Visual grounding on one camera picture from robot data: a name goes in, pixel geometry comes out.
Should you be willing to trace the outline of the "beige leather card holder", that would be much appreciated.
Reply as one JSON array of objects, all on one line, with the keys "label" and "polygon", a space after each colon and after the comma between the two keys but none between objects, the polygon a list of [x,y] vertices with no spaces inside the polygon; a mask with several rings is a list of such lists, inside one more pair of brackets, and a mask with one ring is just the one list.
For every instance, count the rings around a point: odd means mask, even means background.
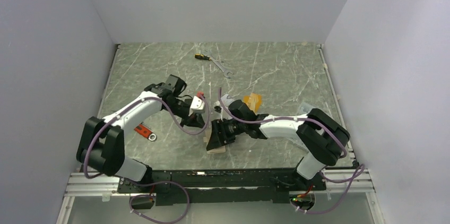
[{"label": "beige leather card holder", "polygon": [[206,146],[207,154],[222,154],[226,152],[226,147],[220,145],[216,140],[211,140],[212,129],[208,127],[204,131],[203,142]]}]

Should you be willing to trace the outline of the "white printed credit card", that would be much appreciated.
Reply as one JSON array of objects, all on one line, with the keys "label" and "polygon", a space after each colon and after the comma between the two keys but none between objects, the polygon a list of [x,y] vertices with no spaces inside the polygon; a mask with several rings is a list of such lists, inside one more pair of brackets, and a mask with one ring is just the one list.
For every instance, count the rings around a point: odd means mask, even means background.
[{"label": "white printed credit card", "polygon": [[224,94],[221,97],[221,101],[223,105],[228,108],[229,105],[234,102],[234,99],[229,94]]}]

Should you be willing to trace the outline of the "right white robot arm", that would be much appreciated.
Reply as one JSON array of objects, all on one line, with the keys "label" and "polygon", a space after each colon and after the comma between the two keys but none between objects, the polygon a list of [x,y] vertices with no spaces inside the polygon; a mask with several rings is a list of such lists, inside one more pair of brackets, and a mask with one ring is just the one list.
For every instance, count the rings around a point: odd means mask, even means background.
[{"label": "right white robot arm", "polygon": [[299,116],[256,114],[241,100],[221,108],[230,118],[211,122],[206,149],[210,151],[233,143],[236,136],[243,133],[254,139],[283,137],[299,142],[308,153],[296,165],[292,175],[292,182],[298,189],[306,189],[320,170],[335,166],[347,155],[345,147],[350,139],[349,132],[318,108]]}]

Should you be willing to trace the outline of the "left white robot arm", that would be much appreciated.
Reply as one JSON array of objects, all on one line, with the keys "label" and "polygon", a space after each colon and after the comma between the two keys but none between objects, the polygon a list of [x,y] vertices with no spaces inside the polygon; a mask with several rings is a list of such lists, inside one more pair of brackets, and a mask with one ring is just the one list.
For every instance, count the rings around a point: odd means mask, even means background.
[{"label": "left white robot arm", "polygon": [[206,130],[210,109],[203,94],[181,100],[187,84],[170,75],[166,82],[150,84],[139,96],[120,110],[103,118],[90,117],[84,124],[76,159],[83,165],[87,179],[94,179],[89,168],[99,175],[127,179],[139,192],[146,192],[153,183],[150,166],[125,154],[125,136],[143,121],[165,110],[186,134],[198,135]]}]

